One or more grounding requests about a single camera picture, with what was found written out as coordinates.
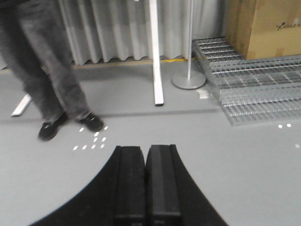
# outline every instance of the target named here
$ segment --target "pant leg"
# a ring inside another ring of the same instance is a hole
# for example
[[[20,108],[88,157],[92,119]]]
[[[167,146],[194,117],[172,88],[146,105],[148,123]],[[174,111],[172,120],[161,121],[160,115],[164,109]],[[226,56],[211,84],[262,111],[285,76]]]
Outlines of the pant leg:
[[[55,93],[71,118],[90,113],[71,66],[71,51],[59,9],[53,0],[31,0],[17,7],[21,26],[41,62],[49,70]]]
[[[55,121],[63,113],[48,75],[41,69],[15,16],[15,8],[0,9],[0,52],[9,68],[23,82],[46,121]]]

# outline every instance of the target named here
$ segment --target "concrete floor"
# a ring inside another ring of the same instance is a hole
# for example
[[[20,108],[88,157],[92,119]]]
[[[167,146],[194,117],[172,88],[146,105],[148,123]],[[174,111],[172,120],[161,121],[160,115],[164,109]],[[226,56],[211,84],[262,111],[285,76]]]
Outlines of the concrete floor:
[[[299,226],[301,120],[232,127],[214,98],[200,99],[197,91],[170,83],[185,65],[162,64],[163,107],[154,106],[150,64],[76,69],[92,110],[108,126],[95,142],[94,133],[80,132],[74,122],[40,142],[42,121],[33,104],[10,118],[24,93],[10,72],[1,71],[0,226],[26,226],[57,209],[99,172],[116,145],[140,146],[146,155],[152,144],[177,145],[230,226]]]

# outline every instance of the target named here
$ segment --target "black sneaker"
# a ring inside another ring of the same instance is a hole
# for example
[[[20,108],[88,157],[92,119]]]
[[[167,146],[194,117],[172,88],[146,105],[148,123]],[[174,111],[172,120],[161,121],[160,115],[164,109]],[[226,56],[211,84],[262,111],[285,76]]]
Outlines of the black sneaker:
[[[103,128],[103,121],[93,113],[90,113],[86,118],[79,121],[92,132],[98,132]]]
[[[55,122],[45,122],[39,132],[39,139],[43,141],[49,141],[54,138],[58,132],[60,126],[68,121],[68,116],[63,113],[62,116]]]

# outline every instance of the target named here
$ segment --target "gray curtain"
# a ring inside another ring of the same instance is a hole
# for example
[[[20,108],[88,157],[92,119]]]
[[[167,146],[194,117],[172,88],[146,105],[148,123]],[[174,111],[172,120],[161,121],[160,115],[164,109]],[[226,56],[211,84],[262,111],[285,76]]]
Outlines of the gray curtain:
[[[151,56],[148,0],[58,0],[74,61]],[[228,0],[195,0],[193,38],[225,33]],[[189,0],[158,0],[160,54],[187,57]],[[0,56],[0,68],[5,63]]]

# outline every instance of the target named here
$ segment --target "stacked metal grate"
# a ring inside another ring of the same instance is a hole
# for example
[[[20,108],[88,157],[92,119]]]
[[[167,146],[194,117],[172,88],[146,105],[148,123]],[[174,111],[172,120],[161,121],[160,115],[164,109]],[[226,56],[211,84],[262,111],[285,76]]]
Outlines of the stacked metal grate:
[[[245,60],[224,38],[193,48],[233,125],[301,116],[301,55]]]

